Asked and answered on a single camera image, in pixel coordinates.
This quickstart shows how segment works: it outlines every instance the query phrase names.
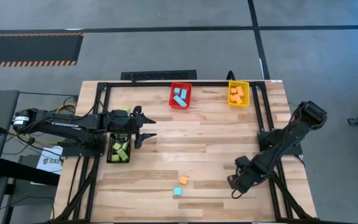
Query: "concrete floor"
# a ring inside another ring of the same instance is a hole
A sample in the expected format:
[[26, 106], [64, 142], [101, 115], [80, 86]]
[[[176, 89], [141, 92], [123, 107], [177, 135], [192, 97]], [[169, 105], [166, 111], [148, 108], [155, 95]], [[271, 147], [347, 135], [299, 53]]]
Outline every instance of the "concrete floor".
[[[358, 25], [358, 0], [254, 0], [260, 26]], [[250, 26], [240, 0], [0, 0], [0, 29]], [[288, 100], [313, 100], [324, 128], [302, 142], [318, 216], [358, 223], [358, 30], [262, 31], [271, 79]], [[0, 89], [78, 94], [83, 80], [121, 72], [197, 69], [199, 79], [261, 79], [252, 31], [85, 34], [74, 67], [0, 68]], [[55, 108], [64, 97], [21, 95], [17, 109]], [[18, 151], [12, 142], [6, 151]], [[15, 209], [12, 223], [45, 221], [50, 205]]]

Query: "orange and black hazard stripe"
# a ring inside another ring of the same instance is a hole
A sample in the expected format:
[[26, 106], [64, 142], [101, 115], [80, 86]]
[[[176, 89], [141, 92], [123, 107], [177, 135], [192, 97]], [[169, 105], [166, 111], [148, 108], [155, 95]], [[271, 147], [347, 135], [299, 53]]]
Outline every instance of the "orange and black hazard stripe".
[[0, 67], [76, 65], [84, 33], [0, 34]]

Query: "black floor mat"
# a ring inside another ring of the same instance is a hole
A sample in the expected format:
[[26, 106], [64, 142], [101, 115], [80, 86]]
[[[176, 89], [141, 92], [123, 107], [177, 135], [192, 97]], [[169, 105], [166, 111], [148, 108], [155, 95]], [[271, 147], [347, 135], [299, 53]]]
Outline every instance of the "black floor mat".
[[75, 65], [83, 35], [0, 34], [0, 67]]
[[121, 80], [196, 80], [196, 70], [122, 72]]

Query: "white label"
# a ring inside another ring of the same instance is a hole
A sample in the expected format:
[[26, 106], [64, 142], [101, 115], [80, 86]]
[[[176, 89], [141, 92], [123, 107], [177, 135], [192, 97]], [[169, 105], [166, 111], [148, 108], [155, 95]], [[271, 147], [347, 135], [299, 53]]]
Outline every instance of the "white label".
[[23, 124], [23, 121], [15, 121], [15, 122], [13, 122], [13, 125], [15, 125], [15, 124]]
[[15, 118], [15, 121], [29, 121], [29, 120], [30, 118], [25, 116], [18, 116]]

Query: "red plastic tray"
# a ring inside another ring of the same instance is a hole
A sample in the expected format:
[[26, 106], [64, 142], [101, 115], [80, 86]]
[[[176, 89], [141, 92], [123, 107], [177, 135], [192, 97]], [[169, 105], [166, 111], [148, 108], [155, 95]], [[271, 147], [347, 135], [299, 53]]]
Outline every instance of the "red plastic tray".
[[[190, 100], [191, 100], [191, 84], [189, 83], [172, 83], [171, 86], [171, 95], [169, 96], [169, 105], [172, 108], [175, 109], [188, 109], [190, 107]], [[185, 103], [187, 104], [187, 106], [180, 106], [174, 99], [173, 97], [175, 96], [173, 93], [173, 90], [175, 88], [180, 88], [181, 90], [187, 90], [187, 95], [186, 95], [186, 99], [185, 99]]]

